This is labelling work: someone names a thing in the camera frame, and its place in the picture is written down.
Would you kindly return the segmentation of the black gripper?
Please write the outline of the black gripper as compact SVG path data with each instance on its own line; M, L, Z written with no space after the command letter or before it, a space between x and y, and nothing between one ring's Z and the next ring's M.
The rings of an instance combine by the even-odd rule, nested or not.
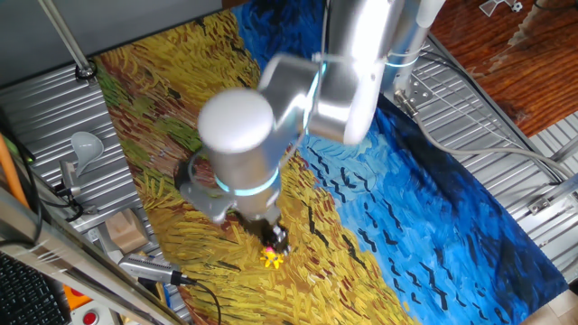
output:
M264 215L255 218L246 217L239 212L235 215L246 232L256 236L265 249L279 254L290 253L288 231L280 224L279 209L270 209Z

